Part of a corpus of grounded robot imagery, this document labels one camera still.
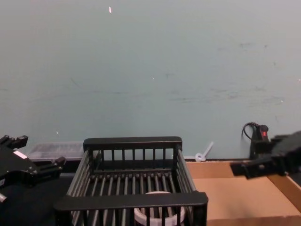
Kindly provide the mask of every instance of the brown cardboard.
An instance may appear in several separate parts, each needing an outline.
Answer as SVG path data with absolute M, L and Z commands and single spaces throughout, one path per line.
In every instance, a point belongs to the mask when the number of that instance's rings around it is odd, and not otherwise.
M 301 226 L 301 189 L 290 178 L 234 177 L 228 161 L 187 166 L 209 198 L 208 226 Z

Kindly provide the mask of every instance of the robotic claw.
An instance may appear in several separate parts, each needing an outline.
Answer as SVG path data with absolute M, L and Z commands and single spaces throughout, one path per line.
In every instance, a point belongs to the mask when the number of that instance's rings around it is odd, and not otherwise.
M 235 176 L 247 179 L 301 172 L 301 131 L 292 135 L 275 136 L 271 141 L 256 140 L 253 145 L 261 157 L 248 162 L 232 163 Z
M 26 155 L 16 150 L 25 147 L 27 141 L 27 136 L 15 139 L 6 135 L 0 138 L 0 188 L 15 183 L 34 186 L 60 177 L 66 159 L 60 157 L 52 164 L 36 166 Z M 0 194 L 0 202 L 5 200 L 6 197 Z

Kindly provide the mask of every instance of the black cable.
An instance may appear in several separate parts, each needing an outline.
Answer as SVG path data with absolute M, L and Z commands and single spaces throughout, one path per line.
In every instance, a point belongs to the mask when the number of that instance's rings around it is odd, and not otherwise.
M 246 127 L 250 126 L 253 129 L 253 133 L 256 133 L 256 129 L 259 127 L 259 124 L 257 124 L 256 122 L 248 122 L 246 125 L 244 125 L 243 130 L 241 131 L 241 136 L 243 136 L 243 134 L 245 134 L 245 136 L 247 138 L 249 138 L 251 141 L 253 141 L 253 139 L 246 133 Z

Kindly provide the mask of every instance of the black table surface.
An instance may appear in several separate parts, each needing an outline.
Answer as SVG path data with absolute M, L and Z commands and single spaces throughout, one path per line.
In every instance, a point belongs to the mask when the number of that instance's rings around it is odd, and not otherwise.
M 291 176 L 301 185 L 301 174 Z M 53 203 L 63 197 L 72 178 L 60 178 L 33 188 L 13 185 L 0 189 L 8 197 L 0 203 L 0 226 L 54 226 Z

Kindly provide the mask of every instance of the white label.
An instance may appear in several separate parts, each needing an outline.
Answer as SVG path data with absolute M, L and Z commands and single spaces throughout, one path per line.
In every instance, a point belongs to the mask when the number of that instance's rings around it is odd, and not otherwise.
M 21 157 L 22 159 L 27 159 L 27 156 L 19 151 L 15 151 L 14 154 L 18 155 L 19 157 Z
M 4 183 L 5 183 L 5 179 L 0 180 L 0 187 L 1 187 L 2 185 L 4 185 Z

